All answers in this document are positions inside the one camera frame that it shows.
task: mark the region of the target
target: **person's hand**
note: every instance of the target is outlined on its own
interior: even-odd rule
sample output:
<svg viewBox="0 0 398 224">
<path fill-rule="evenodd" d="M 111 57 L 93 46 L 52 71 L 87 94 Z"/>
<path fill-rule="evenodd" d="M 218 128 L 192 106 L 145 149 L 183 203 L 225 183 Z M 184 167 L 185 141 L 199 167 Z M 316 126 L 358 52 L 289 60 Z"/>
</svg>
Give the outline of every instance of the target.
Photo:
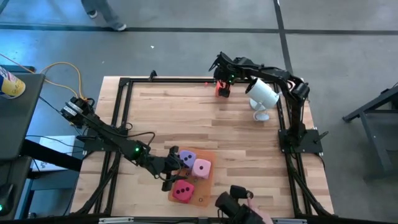
<svg viewBox="0 0 398 224">
<path fill-rule="evenodd" d="M 262 218 L 262 221 L 265 224 L 273 224 L 274 223 L 272 221 L 271 217 L 266 212 L 263 212 L 263 211 L 259 210 L 259 207 L 254 204 L 252 198 L 248 198 L 248 206 L 249 206 L 249 208 L 251 208 L 251 210 L 256 212 Z"/>
</svg>

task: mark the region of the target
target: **purple dice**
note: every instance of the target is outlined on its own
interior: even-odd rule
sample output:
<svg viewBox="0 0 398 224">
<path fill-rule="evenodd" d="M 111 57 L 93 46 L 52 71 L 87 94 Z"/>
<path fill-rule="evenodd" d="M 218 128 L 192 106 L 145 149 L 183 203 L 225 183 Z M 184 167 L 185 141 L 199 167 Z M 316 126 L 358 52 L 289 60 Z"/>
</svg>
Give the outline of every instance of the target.
<svg viewBox="0 0 398 224">
<path fill-rule="evenodd" d="M 182 150 L 179 154 L 180 159 L 184 161 L 184 164 L 189 166 L 189 169 L 192 169 L 193 163 L 195 162 L 195 159 L 197 158 L 197 155 L 191 151 L 188 150 Z"/>
</svg>

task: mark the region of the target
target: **wooden table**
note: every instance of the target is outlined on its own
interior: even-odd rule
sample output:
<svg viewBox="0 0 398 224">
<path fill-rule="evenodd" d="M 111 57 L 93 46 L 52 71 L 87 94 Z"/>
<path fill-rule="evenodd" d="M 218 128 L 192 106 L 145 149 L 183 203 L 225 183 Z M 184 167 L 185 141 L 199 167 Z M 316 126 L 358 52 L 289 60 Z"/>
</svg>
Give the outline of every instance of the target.
<svg viewBox="0 0 398 224">
<path fill-rule="evenodd" d="M 96 105 L 96 114 L 109 124 L 119 78 L 104 77 Z M 269 121 L 253 121 L 253 110 L 244 94 L 246 85 L 235 84 L 229 98 L 215 98 L 215 87 L 211 83 L 208 86 L 202 83 L 135 83 L 128 116 L 133 129 L 129 134 L 154 131 L 156 138 L 150 146 L 152 153 L 158 156 L 166 156 L 168 149 L 174 145 L 215 152 L 217 163 L 211 191 L 212 203 L 202 208 L 169 202 L 168 193 L 160 190 L 161 180 L 155 180 L 145 169 L 122 159 L 112 215 L 217 217 L 215 200 L 222 192 L 229 192 L 230 185 L 234 184 L 251 190 L 259 208 L 272 217 L 293 217 L 285 158 L 279 151 L 277 109 L 269 110 Z M 307 128 L 313 127 L 308 102 L 304 112 L 304 123 Z M 145 142 L 149 138 L 143 136 L 138 139 Z M 104 153 L 95 152 L 83 161 L 72 211 L 81 208 L 98 185 L 103 157 Z M 320 158 L 303 154 L 302 159 L 308 187 L 318 201 L 333 213 Z M 298 195 L 304 211 L 300 190 Z M 104 201 L 107 197 L 108 190 L 105 189 Z"/>
</svg>

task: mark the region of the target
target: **gray floor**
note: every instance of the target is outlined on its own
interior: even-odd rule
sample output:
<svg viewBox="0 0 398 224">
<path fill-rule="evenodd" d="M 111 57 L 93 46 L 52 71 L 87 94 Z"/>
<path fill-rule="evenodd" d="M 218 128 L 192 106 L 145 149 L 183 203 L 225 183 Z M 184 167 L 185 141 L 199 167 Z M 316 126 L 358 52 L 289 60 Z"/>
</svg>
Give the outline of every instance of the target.
<svg viewBox="0 0 398 224">
<path fill-rule="evenodd" d="M 129 27 L 277 29 L 271 0 L 110 0 Z M 398 30 L 394 0 L 279 0 L 286 29 Z M 10 0 L 1 24 L 103 26 L 85 16 L 79 0 Z M 313 119 L 320 131 L 326 174 L 335 213 L 342 217 L 397 221 L 398 181 L 366 183 L 363 176 L 378 163 L 359 121 L 341 117 L 398 81 L 396 35 L 288 35 L 295 75 L 310 83 Z M 86 96 L 98 97 L 103 76 L 210 76 L 222 50 L 257 63 L 285 68 L 279 34 L 188 32 L 68 32 L 0 29 L 0 51 L 24 65 L 41 69 L 58 61 L 75 64 L 83 74 Z M 9 62 L 0 58 L 0 64 Z M 48 78 L 77 90 L 76 73 L 55 67 Z M 45 85 L 42 96 L 57 108 L 68 90 Z M 30 134 L 75 134 L 73 128 L 39 102 Z M 37 196 L 33 212 L 63 211 L 65 197 Z M 54 205 L 40 206 L 44 200 Z"/>
</svg>

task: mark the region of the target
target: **magenta dice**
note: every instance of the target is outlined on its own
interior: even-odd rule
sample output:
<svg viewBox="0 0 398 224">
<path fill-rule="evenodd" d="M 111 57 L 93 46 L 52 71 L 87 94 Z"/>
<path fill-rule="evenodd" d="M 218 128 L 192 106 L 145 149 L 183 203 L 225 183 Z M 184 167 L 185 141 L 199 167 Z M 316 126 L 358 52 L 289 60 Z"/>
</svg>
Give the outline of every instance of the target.
<svg viewBox="0 0 398 224">
<path fill-rule="evenodd" d="M 178 155 L 182 161 L 184 161 L 184 164 L 189 166 L 189 169 L 192 169 L 193 163 L 195 162 L 195 159 L 197 158 L 197 155 L 191 151 L 188 150 L 181 150 L 180 154 Z"/>
<path fill-rule="evenodd" d="M 211 162 L 204 159 L 197 159 L 193 163 L 192 176 L 203 179 L 209 178 Z"/>
<path fill-rule="evenodd" d="M 174 185 L 173 197 L 183 203 L 188 203 L 192 198 L 193 190 L 195 186 L 185 180 L 178 180 Z"/>
</svg>

